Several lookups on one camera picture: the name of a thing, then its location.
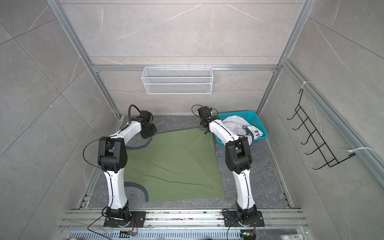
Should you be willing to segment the teal plastic basket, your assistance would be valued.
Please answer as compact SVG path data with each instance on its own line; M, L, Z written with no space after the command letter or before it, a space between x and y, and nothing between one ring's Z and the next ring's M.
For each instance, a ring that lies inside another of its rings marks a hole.
M255 126L257 128L259 128L266 136L265 137L262 137L256 141L254 141L254 143L256 143L257 141L259 140L262 140L262 139L266 139L268 137L268 133L267 133L267 130L266 128L264 127L263 123L261 122L261 120L259 119L259 117L257 116L257 114L253 111L242 111L242 112L232 112L232 113L223 113L223 114L219 114L218 115L219 118L222 120L226 119L227 117L230 117L230 116L239 116L243 119L245 119L248 123L250 123L252 126Z

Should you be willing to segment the green tank top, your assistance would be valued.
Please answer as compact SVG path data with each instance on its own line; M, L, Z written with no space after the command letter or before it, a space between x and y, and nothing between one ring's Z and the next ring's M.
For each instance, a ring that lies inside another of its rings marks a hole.
M143 187L149 202L225 197L211 134L199 129L161 133L127 154L124 181Z

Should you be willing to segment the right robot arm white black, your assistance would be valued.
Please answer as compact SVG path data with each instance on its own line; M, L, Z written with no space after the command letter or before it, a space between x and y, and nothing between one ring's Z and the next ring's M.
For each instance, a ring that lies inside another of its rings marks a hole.
M228 129L218 116L214 116L207 106L198 109L200 127L215 134L225 144L225 160L233 173L237 189L237 219L242 225L249 225L257 216L257 206L253 199L250 168L252 155L249 141Z

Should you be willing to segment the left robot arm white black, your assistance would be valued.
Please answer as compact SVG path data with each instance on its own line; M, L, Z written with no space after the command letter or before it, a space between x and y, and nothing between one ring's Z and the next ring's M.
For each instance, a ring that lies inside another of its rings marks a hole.
M152 123L153 114L141 111L139 116L130 118L116 133L99 139L98 165L103 170L109 192L107 218L121 223L130 221L129 203L125 194L124 170L128 162L126 143L136 134L143 139L152 137L157 129Z

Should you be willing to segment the white navy tank top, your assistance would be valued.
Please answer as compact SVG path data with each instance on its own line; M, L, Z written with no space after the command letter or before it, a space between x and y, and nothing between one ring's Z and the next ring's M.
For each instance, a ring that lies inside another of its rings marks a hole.
M266 136L259 128L252 126L239 116L227 117L223 120L223 124L235 135L246 137L249 145L252 145L254 141Z

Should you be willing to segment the white bottle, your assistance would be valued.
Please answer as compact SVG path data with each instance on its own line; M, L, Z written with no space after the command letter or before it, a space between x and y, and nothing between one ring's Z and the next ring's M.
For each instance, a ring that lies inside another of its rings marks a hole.
M304 236L302 234L286 234L280 236L281 240L304 240Z

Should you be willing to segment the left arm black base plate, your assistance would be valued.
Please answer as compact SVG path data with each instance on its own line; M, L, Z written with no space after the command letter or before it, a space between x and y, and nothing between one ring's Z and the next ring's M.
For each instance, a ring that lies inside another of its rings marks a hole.
M138 227L142 228L145 223L147 212L124 212L122 210L112 210L107 213L103 227L125 228Z

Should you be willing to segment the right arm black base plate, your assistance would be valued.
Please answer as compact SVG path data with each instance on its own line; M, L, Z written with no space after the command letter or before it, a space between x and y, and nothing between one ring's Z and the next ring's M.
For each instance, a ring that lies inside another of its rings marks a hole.
M242 211L222 210L225 227L264 227L265 222L260 211L251 211L251 213L242 213Z

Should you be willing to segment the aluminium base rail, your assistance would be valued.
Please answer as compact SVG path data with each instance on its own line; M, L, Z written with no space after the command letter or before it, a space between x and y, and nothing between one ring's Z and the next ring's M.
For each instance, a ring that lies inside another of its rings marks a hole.
M264 227L225 227L222 210L135 210L147 212L144 226L103 227L101 210L69 210L58 239L80 240L280 240L281 235L313 236L299 209L262 209Z

